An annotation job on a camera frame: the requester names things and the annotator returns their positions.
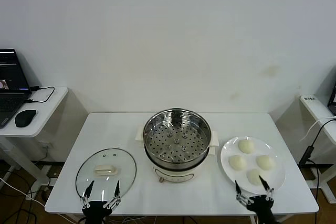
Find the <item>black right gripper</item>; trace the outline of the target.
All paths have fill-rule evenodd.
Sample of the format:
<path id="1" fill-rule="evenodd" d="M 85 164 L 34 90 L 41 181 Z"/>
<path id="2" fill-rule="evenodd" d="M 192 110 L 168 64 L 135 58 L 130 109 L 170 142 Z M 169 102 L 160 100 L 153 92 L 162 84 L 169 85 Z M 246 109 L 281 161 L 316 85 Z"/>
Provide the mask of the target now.
<path id="1" fill-rule="evenodd" d="M 266 193 L 264 195 L 247 197 L 242 194 L 241 188 L 235 181 L 236 200 L 243 206 L 247 206 L 249 211 L 255 212 L 260 223 L 275 224 L 278 223 L 273 215 L 271 208 L 274 204 L 273 192 L 268 183 L 259 175 L 258 176 Z"/>

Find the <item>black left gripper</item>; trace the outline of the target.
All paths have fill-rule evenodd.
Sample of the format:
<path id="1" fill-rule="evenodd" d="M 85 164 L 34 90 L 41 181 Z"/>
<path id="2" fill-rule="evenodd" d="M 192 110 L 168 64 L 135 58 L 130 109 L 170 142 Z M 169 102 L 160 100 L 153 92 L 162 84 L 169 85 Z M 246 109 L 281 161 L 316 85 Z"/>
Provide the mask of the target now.
<path id="1" fill-rule="evenodd" d="M 105 217 L 112 214 L 112 210 L 115 210 L 119 203 L 121 202 L 120 197 L 120 181 L 117 182 L 114 191 L 114 197 L 109 201 L 90 201 L 89 197 L 91 195 L 94 180 L 90 183 L 90 185 L 85 189 L 81 196 L 81 200 L 83 203 L 82 213 L 84 217 L 82 217 L 82 221 L 85 224 L 101 224 L 105 223 Z"/>

